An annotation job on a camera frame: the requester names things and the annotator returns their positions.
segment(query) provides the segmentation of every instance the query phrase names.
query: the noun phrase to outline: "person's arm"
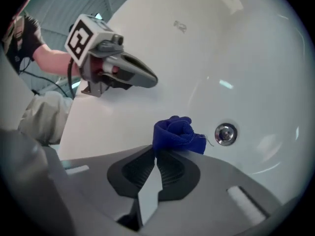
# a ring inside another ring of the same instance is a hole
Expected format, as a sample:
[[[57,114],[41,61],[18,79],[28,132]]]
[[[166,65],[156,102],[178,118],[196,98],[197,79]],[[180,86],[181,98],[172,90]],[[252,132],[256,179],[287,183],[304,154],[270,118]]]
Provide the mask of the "person's arm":
[[[71,56],[63,51],[51,50],[48,45],[43,44],[34,51],[33,59],[42,71],[66,76]],[[72,75],[80,75],[75,63],[72,66]]]

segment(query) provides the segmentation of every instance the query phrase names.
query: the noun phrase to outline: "chrome drain stopper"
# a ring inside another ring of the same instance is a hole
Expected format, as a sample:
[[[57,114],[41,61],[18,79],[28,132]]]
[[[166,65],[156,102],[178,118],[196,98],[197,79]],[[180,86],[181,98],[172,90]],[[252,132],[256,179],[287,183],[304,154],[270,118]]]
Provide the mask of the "chrome drain stopper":
[[[222,123],[216,128],[215,138],[220,145],[229,146],[237,138],[237,129],[231,123]]]

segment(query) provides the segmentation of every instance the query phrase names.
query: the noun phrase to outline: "white curved surface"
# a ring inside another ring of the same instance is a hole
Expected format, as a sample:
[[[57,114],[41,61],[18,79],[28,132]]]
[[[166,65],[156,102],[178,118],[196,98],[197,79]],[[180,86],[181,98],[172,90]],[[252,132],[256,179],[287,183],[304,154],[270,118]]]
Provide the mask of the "white curved surface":
[[[150,144],[157,121],[189,116],[214,145],[205,155],[233,164],[282,203],[303,191],[315,158],[314,48],[286,1],[128,0],[109,26],[159,83],[79,94],[61,159]],[[223,122],[238,128],[228,147],[214,138]]]

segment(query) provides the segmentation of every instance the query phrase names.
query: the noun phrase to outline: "ceiling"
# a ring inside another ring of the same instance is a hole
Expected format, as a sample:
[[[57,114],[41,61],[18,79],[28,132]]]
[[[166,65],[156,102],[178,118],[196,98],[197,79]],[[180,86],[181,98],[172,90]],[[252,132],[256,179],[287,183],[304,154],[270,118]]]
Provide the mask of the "ceiling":
[[[75,22],[77,17],[84,13],[95,16],[99,13],[104,21],[108,21],[112,15],[126,0],[31,0],[26,11],[36,18],[41,25],[41,33],[46,44],[55,50],[65,51],[64,43],[69,33],[69,27]],[[46,77],[54,82],[60,81],[56,75],[42,72],[36,62],[32,62],[27,71],[36,75]],[[27,83],[29,88],[38,92],[54,90],[55,86],[51,83],[37,79],[27,74],[21,77]],[[63,80],[61,86],[68,91],[68,84]]]

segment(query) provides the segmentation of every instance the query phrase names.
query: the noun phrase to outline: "blue towel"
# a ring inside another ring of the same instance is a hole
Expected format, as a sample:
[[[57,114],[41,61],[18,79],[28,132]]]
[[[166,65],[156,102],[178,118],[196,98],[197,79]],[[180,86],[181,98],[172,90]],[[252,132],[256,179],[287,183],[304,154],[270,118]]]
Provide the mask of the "blue towel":
[[[206,149],[206,137],[195,134],[189,117],[172,116],[160,120],[154,125],[153,150],[161,149],[190,150],[203,154]]]

